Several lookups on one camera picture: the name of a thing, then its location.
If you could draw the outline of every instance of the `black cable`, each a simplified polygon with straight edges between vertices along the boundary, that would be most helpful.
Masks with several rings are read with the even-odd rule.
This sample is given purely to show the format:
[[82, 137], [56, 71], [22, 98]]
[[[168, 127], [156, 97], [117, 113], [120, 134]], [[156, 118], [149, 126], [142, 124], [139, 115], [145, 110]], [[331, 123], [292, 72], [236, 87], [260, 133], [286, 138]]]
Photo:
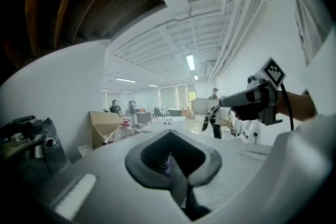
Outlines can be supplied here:
[[283, 99], [286, 103], [288, 113], [289, 113], [290, 130], [293, 131], [294, 130], [294, 123], [293, 123], [292, 108], [290, 106], [290, 102], [289, 102], [288, 95], [287, 95], [287, 92], [286, 92], [286, 89], [285, 89], [285, 85], [282, 83], [280, 87], [281, 87], [281, 90], [282, 90]]

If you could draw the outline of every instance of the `fluorescent light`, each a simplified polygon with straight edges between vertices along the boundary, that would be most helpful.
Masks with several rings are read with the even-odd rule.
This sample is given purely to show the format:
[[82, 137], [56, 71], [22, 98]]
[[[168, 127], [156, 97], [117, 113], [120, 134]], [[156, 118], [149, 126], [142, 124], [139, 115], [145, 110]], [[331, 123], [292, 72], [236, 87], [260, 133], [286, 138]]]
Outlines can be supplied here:
[[187, 58], [190, 70], [195, 70], [194, 56], [191, 54], [186, 56], [185, 58]]
[[135, 80], [131, 80], [131, 79], [120, 79], [120, 78], [116, 78], [116, 80], [122, 80], [122, 81], [127, 81], [127, 82], [136, 82]]

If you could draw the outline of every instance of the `white ceiling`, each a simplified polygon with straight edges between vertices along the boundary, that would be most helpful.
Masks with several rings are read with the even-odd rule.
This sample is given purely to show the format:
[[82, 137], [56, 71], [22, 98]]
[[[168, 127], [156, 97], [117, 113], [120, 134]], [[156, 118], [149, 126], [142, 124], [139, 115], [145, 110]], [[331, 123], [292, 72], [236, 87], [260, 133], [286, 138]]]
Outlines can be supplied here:
[[[249, 8], [253, 10], [257, 2], [252, 0]], [[237, 18], [243, 3], [244, 0], [238, 0]], [[188, 0], [188, 6], [189, 12], [181, 12], [180, 16], [169, 21], [163, 18], [160, 24], [140, 35], [132, 36], [132, 28], [126, 30], [123, 40], [128, 37], [129, 40], [122, 44], [118, 39], [112, 40], [110, 48], [115, 49], [108, 49], [111, 53], [106, 57], [103, 88], [111, 92], [139, 91], [149, 89], [148, 84], [164, 87], [194, 81], [194, 75], [198, 75], [200, 80], [208, 79], [224, 40], [228, 41], [232, 35], [228, 22], [233, 1]], [[166, 9], [176, 10], [177, 7], [168, 5]], [[190, 54], [195, 59], [194, 71], [190, 71], [185, 58]], [[204, 66], [210, 67], [207, 73]], [[136, 80], [137, 83], [118, 81], [116, 77]]]

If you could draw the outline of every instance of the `black pants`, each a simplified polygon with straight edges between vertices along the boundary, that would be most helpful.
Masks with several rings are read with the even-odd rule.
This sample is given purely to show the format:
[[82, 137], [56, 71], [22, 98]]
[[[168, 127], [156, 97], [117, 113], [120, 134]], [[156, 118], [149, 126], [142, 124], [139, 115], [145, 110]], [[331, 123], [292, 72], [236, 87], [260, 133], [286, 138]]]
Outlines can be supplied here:
[[220, 126], [220, 124], [211, 123], [211, 127], [214, 131], [214, 137], [218, 139], [222, 139], [222, 131]]

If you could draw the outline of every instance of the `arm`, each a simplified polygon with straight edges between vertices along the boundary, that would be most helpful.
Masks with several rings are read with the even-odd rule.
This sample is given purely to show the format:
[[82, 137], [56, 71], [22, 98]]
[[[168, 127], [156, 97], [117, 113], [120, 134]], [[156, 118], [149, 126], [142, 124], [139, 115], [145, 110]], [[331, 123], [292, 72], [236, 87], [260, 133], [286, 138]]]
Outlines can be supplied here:
[[[277, 113], [289, 116], [284, 96], [278, 91], [278, 102], [276, 104]], [[295, 94], [287, 92], [293, 118], [298, 121], [305, 121], [315, 116], [315, 106], [309, 94]]]

